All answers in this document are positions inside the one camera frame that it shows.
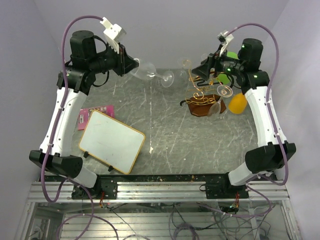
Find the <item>clear wine glass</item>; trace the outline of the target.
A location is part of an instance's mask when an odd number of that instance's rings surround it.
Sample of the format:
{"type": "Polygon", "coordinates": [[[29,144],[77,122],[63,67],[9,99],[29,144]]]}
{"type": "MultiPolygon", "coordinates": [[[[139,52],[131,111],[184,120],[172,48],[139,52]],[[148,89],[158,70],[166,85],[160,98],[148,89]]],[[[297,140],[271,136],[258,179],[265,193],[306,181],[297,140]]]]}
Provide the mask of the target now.
{"type": "Polygon", "coordinates": [[[213,54],[212,53],[204,53],[201,55],[201,61],[207,61],[207,60],[210,60],[212,59],[213,57],[213,54]]]}
{"type": "Polygon", "coordinates": [[[165,71],[163,74],[157,73],[157,69],[154,64],[149,61],[145,61],[141,58],[134,58],[138,63],[138,67],[131,70],[129,73],[141,80],[151,81],[155,77],[160,78],[161,84],[164,88],[169,88],[174,80],[175,76],[171,70],[165,71]]]}

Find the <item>clear tumbler glass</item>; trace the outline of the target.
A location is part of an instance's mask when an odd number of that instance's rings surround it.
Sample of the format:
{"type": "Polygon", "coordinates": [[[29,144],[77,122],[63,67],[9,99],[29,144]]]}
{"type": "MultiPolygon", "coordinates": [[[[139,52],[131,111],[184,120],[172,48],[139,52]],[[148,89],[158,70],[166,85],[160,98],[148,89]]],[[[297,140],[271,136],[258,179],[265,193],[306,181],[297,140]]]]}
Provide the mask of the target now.
{"type": "Polygon", "coordinates": [[[180,67],[179,78],[183,80],[188,76],[187,70],[192,65],[192,62],[188,57],[180,57],[177,63],[180,67]]]}

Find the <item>clear champagne flute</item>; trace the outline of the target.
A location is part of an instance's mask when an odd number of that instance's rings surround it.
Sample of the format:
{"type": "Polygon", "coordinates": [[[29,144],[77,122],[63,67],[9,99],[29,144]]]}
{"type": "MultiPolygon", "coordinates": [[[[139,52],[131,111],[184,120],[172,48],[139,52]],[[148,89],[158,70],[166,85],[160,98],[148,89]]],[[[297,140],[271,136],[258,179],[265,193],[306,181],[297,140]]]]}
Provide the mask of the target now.
{"type": "Polygon", "coordinates": [[[221,103],[223,98],[229,98],[233,95],[233,90],[230,86],[225,85],[225,84],[220,84],[217,89],[216,89],[219,98],[218,100],[210,107],[208,110],[207,116],[215,116],[218,117],[221,113],[221,103]]]}

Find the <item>orange plastic wine glass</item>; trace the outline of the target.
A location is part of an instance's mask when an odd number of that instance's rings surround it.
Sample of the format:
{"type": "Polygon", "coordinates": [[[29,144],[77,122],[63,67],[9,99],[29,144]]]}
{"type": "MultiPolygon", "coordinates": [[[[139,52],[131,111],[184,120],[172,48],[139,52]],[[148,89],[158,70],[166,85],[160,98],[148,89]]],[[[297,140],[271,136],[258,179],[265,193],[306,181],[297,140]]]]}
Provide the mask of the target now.
{"type": "Polygon", "coordinates": [[[231,113],[240,115],[244,112],[248,101],[242,93],[236,94],[230,101],[228,109],[231,113]]]}

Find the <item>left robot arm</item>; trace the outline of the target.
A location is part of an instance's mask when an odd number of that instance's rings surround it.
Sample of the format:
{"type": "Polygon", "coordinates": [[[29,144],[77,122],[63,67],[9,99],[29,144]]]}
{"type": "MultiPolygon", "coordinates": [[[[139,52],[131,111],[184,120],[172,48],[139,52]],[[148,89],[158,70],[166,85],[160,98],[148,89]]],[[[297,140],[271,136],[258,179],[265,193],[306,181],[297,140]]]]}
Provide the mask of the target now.
{"type": "Polygon", "coordinates": [[[31,150],[29,159],[52,174],[64,176],[84,186],[85,194],[96,199],[102,193],[98,175],[88,170],[83,159],[71,154],[73,131],[80,110],[94,86],[97,74],[114,71],[123,76],[138,67],[119,37],[106,36],[106,49],[97,52],[99,37],[88,30],[79,30],[70,38],[70,60],[64,64],[57,81],[57,98],[52,119],[38,150],[31,150]]]}

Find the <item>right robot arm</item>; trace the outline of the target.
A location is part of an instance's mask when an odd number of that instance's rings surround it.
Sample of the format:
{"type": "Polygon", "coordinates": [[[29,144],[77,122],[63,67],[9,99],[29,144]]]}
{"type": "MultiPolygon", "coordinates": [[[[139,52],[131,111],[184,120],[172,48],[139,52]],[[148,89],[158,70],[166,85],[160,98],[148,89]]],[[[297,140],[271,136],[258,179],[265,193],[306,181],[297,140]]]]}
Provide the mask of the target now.
{"type": "Polygon", "coordinates": [[[220,186],[221,194],[231,198],[238,192],[238,186],[253,177],[286,167],[297,149],[294,143],[288,142],[282,131],[269,89],[269,75],[260,69],[262,42],[254,38],[244,39],[237,58],[227,55],[226,46],[226,43],[221,43],[191,72],[206,81],[211,70],[215,75],[224,73],[235,76],[253,116],[257,148],[245,154],[244,163],[229,172],[229,181],[220,186]]]}

